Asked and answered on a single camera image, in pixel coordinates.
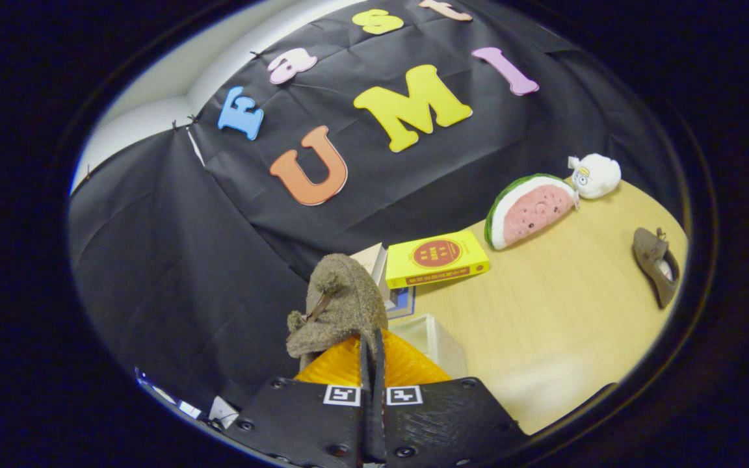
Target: white plush toy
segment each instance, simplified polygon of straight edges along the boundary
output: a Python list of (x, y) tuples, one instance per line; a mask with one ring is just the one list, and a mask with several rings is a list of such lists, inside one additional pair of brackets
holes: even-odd
[(571, 185), (582, 198), (600, 198), (618, 187), (620, 165), (613, 159), (592, 153), (583, 160), (568, 157), (568, 169), (574, 169)]

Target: yellow book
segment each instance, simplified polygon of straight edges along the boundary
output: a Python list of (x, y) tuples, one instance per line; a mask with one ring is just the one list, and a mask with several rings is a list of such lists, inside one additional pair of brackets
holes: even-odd
[(490, 269), (487, 254), (470, 231), (402, 242), (389, 247), (389, 289), (478, 275)]

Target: black cloth backdrop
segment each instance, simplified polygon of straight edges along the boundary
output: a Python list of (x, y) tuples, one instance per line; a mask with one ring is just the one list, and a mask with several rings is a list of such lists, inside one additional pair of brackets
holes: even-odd
[[(285, 315), (302, 310), (310, 270), (330, 252), (357, 252), (457, 231), (483, 219), (518, 177), (570, 175), (568, 156), (599, 152), (624, 180), (683, 222), (675, 155), (637, 98), (595, 59), (511, 9), (450, 2), (473, 21), (417, 2), (369, 1), (313, 21), (262, 51), (200, 110), (187, 130), (150, 136), (113, 155), (71, 199), (70, 253), (83, 305), (128, 371), (207, 409), (221, 395), (243, 405), (254, 385), (293, 376)], [(383, 35), (351, 23), (381, 8), (404, 20)], [(282, 85), (267, 66), (305, 47), (320, 60)], [(515, 96), (470, 55), (498, 47), (540, 89)], [(372, 86), (407, 94), (405, 73), (431, 64), (473, 109), (404, 151), (354, 98)], [(217, 121), (227, 92), (265, 112), (249, 141)], [(300, 205), (270, 175), (289, 149), (312, 181), (327, 171), (300, 141), (318, 125), (348, 166), (341, 192)]]

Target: white wall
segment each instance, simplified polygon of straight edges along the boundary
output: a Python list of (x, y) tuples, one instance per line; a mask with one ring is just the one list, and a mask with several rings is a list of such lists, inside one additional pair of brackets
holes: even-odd
[(130, 83), (86, 143), (71, 190), (107, 157), (172, 121), (187, 124), (253, 55), (330, 12), (363, 0), (266, 0), (221, 20), (176, 47)]

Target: wooden table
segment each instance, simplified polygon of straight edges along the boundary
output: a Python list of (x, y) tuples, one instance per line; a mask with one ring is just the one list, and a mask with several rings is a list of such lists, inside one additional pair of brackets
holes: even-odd
[(632, 253), (635, 229), (658, 226), (683, 270), (683, 229), (626, 181), (500, 252), (487, 245), (478, 222), (467, 229), (487, 251), (490, 270), (420, 285), (415, 314), (389, 325), (434, 316), (464, 347), (467, 373), (487, 385), (524, 432), (535, 433), (620, 382), (665, 326), (675, 300), (658, 308)]

